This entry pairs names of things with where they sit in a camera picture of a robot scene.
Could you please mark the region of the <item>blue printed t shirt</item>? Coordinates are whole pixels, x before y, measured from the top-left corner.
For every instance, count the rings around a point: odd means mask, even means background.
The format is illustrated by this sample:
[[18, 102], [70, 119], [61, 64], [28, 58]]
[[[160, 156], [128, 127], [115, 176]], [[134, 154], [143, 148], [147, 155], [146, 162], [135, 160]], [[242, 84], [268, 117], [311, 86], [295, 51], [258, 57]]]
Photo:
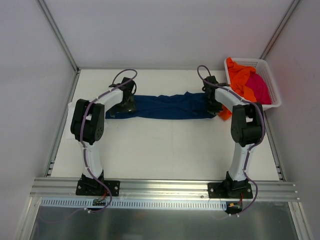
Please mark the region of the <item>blue printed t shirt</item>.
[[106, 119], [146, 118], [157, 120], [212, 119], [216, 115], [207, 111], [204, 93], [176, 94], [172, 96], [135, 95], [135, 110], [119, 112], [114, 108], [105, 113]]

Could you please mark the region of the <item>orange t shirt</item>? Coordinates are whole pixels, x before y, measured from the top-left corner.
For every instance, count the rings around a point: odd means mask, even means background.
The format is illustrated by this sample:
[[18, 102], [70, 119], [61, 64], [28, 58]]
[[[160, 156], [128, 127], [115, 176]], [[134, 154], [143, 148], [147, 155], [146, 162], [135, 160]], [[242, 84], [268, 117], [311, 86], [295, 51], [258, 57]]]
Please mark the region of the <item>orange t shirt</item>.
[[256, 102], [254, 91], [246, 86], [251, 74], [256, 73], [256, 69], [252, 66], [237, 64], [231, 57], [226, 59], [226, 65], [232, 90], [246, 100]]

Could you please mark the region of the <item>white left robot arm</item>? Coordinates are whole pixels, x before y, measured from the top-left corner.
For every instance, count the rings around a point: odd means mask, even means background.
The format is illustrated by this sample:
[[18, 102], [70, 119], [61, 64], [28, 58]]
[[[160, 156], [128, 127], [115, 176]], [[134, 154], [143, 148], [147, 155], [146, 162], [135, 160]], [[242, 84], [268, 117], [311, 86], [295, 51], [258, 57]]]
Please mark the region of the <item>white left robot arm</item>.
[[98, 141], [105, 130], [106, 112], [133, 113], [136, 110], [134, 94], [137, 85], [133, 79], [124, 77], [121, 83], [112, 83], [107, 92], [89, 101], [78, 99], [73, 111], [70, 132], [78, 141], [84, 163], [83, 173], [77, 183], [76, 195], [99, 196], [111, 194], [118, 196], [111, 187], [119, 187], [118, 181], [104, 183], [104, 170], [100, 160]]

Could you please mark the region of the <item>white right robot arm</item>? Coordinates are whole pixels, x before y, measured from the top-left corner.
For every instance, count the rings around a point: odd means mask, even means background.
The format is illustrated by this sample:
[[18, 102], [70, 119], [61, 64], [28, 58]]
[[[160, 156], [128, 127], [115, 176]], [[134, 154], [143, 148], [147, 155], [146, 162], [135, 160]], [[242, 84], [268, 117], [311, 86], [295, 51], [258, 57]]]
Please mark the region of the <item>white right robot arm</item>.
[[215, 76], [207, 76], [202, 81], [209, 112], [221, 113], [223, 107], [231, 112], [230, 133], [235, 143], [225, 179], [221, 183], [210, 182], [208, 196], [211, 199], [252, 199], [248, 169], [253, 151], [266, 133], [262, 105], [239, 96], [228, 84], [219, 83]]

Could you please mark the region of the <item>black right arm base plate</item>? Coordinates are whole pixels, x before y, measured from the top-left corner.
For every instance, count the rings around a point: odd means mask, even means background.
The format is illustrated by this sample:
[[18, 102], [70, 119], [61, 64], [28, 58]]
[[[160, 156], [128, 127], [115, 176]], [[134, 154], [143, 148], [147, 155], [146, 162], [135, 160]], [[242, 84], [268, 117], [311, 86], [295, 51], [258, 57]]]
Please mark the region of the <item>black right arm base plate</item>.
[[232, 189], [223, 182], [209, 182], [207, 184], [208, 196], [210, 199], [253, 199], [252, 187], [246, 183], [244, 187]]

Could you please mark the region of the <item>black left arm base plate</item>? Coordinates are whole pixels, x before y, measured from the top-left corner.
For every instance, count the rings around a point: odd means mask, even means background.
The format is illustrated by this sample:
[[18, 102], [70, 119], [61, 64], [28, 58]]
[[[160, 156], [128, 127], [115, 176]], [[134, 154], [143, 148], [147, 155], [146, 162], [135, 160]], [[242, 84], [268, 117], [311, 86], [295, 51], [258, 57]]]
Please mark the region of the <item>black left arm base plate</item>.
[[[113, 197], [118, 197], [120, 192], [120, 181], [117, 180], [104, 180], [99, 179], [110, 191]], [[106, 195], [110, 196], [107, 188], [101, 183], [92, 178], [81, 178], [77, 182], [77, 187], [75, 190], [76, 196], [90, 196], [90, 197], [102, 197]]]

